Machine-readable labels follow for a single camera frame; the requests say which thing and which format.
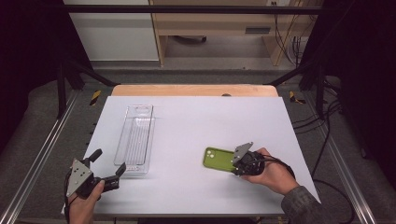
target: horizontal black bar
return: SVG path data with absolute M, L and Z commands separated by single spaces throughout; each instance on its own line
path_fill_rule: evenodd
M 71 13 L 203 13 L 203 14 L 279 14 L 320 15 L 342 12 L 327 7 L 237 7 L 237 6 L 135 6 L 135 5 L 44 5 L 50 11 Z

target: sleeve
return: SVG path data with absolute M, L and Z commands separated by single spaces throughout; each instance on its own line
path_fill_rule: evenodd
M 304 186 L 297 187 L 287 193 L 281 206 L 292 224 L 337 223 L 335 218 Z

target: transparent plastic tray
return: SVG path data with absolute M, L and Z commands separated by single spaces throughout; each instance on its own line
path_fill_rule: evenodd
M 120 136 L 115 165 L 126 164 L 122 176 L 145 175 L 149 171 L 154 134 L 153 105 L 129 105 Z

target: hand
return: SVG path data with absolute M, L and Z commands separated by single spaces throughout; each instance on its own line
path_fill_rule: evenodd
M 265 147 L 257 152 L 264 156 L 271 156 Z M 253 184 L 262 184 L 283 195 L 299 186 L 285 166 L 273 161 L 265 162 L 264 171 L 260 175 L 242 175 L 241 177 Z
M 80 199 L 75 193 L 69 197 L 70 204 L 70 223 L 93 223 L 93 208 L 105 188 L 105 181 L 101 180 L 92 190 L 90 196 L 84 200 Z

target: phone case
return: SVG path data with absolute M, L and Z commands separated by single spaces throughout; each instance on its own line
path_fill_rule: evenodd
M 204 167 L 231 172 L 235 169 L 231 162 L 232 159 L 233 151 L 207 147 L 204 155 Z

